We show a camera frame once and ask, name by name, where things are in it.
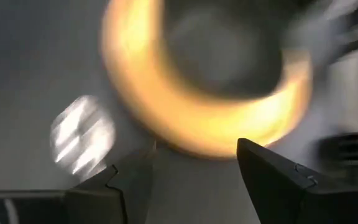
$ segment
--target gray background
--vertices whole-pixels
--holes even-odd
[[[96,95],[117,124],[116,161],[154,138],[110,88],[99,54],[107,0],[0,0],[0,189],[66,189],[78,180],[50,156],[50,124],[80,95]],[[314,140],[333,133],[327,119],[325,60],[335,45],[319,7],[293,25],[309,47],[316,84],[305,118],[274,150],[319,169]],[[148,223],[258,223],[236,161],[203,161],[158,147]]]

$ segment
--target orange hot metal ring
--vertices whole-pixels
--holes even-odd
[[[238,138],[267,146],[290,132],[307,109],[307,52],[284,51],[285,78],[259,100],[224,100],[186,85],[162,41],[163,0],[111,1],[102,52],[109,77],[132,112],[158,135],[192,155],[236,156]]]

